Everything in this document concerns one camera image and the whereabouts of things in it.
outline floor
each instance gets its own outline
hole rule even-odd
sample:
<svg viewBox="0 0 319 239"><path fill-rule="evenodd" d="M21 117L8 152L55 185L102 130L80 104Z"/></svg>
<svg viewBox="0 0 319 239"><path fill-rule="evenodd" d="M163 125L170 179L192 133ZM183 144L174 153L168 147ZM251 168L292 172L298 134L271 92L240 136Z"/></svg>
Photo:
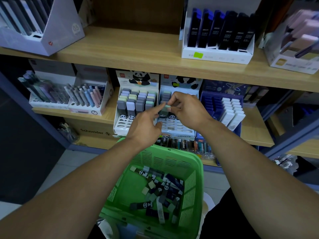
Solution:
<svg viewBox="0 0 319 239"><path fill-rule="evenodd" d="M93 159L95 156L97 155L66 150L50 172L49 176L43 182L37 194L42 193L64 176L75 170L78 166ZM218 204L226 190L229 189L229 183L226 176L223 174L204 172L204 187L204 192L210 195L215 204ZM0 220L19 208L19 206L20 205L0 201Z"/></svg>

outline schneider logo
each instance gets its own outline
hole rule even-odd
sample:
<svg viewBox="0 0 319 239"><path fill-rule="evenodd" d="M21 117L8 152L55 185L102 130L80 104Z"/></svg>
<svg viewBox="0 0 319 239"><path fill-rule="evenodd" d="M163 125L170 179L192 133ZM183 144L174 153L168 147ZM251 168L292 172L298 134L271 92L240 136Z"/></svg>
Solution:
<svg viewBox="0 0 319 239"><path fill-rule="evenodd" d="M91 133L98 133L98 134L106 134L106 135L111 135L109 132L98 132L98 131L90 131L90 130L83 130L81 129L82 132L91 132Z"/></svg>

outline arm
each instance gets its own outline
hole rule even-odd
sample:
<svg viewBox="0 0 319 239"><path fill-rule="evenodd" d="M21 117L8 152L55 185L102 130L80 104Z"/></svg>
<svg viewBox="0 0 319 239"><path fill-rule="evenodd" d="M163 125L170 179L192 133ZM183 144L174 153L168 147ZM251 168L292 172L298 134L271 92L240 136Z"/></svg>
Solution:
<svg viewBox="0 0 319 239"><path fill-rule="evenodd" d="M0 221L3 238L87 238L123 170L158 139L153 120L165 104L138 114L125 140Z"/></svg>
<svg viewBox="0 0 319 239"><path fill-rule="evenodd" d="M245 217L261 238L318 238L319 195L220 122L195 97L175 92L169 105L201 133L221 163Z"/></svg>

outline left hand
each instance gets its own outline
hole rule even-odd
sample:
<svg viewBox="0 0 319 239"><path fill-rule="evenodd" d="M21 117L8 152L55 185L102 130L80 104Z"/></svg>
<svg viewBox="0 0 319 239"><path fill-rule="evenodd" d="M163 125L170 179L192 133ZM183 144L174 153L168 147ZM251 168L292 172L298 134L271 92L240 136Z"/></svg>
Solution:
<svg viewBox="0 0 319 239"><path fill-rule="evenodd" d="M154 119L159 116L157 113L162 110L165 105L166 103L162 103L147 111L138 113L132 122L126 139L131 140L140 150L144 150L153 145L162 132L162 122L158 122L154 126Z"/></svg>

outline panda illustration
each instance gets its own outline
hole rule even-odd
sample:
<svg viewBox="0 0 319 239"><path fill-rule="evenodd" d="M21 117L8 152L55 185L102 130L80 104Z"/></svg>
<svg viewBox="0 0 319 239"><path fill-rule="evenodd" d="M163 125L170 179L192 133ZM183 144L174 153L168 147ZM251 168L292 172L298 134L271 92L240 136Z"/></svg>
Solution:
<svg viewBox="0 0 319 239"><path fill-rule="evenodd" d="M133 72L133 79L129 80L130 83L132 84L138 84L138 81L141 81L141 85L150 85L149 80L150 75L147 72L142 72L142 71L135 71L132 70L131 72Z"/></svg>
<svg viewBox="0 0 319 239"><path fill-rule="evenodd" d="M184 77L184 76L177 76L176 81L172 82L173 87L181 87L181 88L192 88L193 90L198 87L198 84L196 84L196 79L191 77Z"/></svg>

